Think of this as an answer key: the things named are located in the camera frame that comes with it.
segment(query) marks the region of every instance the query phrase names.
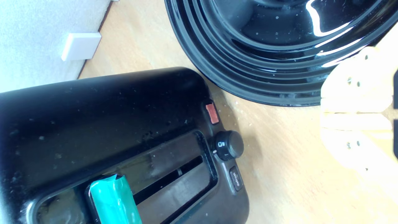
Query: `black bowl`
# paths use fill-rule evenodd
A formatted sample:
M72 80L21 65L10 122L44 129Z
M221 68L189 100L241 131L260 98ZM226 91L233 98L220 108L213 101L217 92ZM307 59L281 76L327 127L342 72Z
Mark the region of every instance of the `black bowl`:
M397 0L165 0L194 65L239 97L278 106L320 103L343 59L398 21Z

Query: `white wall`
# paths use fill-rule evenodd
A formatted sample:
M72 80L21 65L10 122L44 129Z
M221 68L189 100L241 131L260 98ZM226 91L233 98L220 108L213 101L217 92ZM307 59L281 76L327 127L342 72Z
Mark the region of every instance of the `white wall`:
M0 92L76 79L69 33L95 33L110 0L0 0Z

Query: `wooden floor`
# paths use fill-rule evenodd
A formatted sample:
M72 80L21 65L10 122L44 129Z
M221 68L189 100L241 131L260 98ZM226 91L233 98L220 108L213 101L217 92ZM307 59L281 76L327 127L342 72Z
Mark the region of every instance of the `wooden floor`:
M81 78L174 66L196 68L181 49L163 0L114 2ZM209 84L250 200L248 224L398 223L398 205L378 183L343 168L320 140L319 107L283 108L240 99Z

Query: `white electrical outlet cover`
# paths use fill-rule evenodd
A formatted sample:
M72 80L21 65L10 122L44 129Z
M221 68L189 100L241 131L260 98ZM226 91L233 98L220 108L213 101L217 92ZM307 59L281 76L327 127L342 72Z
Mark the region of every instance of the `white electrical outlet cover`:
M98 33L70 33L62 53L63 61L91 59L101 40Z

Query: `teal lever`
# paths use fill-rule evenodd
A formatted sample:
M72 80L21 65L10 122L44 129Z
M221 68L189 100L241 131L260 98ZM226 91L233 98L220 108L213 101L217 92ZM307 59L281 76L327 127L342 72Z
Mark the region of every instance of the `teal lever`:
M125 176L94 181L89 191L101 224L142 224Z

